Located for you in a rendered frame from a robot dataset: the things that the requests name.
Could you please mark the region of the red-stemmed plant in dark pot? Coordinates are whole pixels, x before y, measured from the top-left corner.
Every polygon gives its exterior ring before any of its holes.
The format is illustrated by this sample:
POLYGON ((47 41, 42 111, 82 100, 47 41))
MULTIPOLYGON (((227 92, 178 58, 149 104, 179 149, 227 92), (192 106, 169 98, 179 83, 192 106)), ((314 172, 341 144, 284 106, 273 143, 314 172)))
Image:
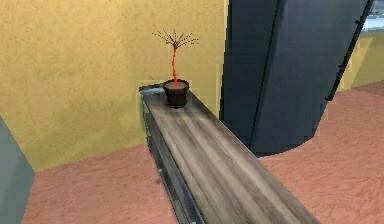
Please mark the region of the red-stemmed plant in dark pot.
POLYGON ((154 32, 166 45, 172 47, 171 74, 172 78, 162 84, 166 95, 166 105, 170 108, 182 108, 187 104, 187 93, 189 91, 189 82, 179 79, 176 71, 176 56, 179 48, 187 45, 198 45, 199 39, 194 38, 192 33, 178 34, 176 31, 168 33, 165 30, 154 32))

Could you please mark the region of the grey wooden sideboard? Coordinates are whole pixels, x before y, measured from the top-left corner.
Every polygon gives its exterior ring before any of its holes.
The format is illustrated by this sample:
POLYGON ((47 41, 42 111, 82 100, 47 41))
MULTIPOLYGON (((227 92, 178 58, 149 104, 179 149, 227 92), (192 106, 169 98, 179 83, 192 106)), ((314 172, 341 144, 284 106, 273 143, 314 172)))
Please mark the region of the grey wooden sideboard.
POLYGON ((178 224, 321 224, 192 93, 139 89, 148 148, 178 224))

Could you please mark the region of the dark blue-grey fridge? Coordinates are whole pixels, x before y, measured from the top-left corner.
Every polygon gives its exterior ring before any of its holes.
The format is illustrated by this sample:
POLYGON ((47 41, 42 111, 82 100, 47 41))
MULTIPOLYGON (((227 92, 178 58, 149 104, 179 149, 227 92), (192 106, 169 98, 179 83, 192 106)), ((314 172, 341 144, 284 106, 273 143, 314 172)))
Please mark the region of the dark blue-grey fridge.
POLYGON ((229 0, 219 118, 257 157, 314 137, 374 0, 229 0))

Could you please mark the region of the grey-green cabinet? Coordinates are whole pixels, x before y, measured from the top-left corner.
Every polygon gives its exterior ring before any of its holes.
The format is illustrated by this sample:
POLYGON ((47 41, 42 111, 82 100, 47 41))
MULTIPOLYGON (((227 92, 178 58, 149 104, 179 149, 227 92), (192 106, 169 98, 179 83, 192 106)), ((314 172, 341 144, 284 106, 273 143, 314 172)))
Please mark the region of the grey-green cabinet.
POLYGON ((0 224, 21 224, 34 171, 0 116, 0 224))

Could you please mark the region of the window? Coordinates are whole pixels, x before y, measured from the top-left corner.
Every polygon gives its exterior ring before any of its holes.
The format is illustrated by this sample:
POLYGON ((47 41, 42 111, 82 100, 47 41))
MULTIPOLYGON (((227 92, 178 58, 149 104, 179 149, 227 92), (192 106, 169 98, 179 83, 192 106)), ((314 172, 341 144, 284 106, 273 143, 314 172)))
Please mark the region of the window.
POLYGON ((365 33, 384 32, 384 0, 373 0, 364 20, 362 31, 365 33))

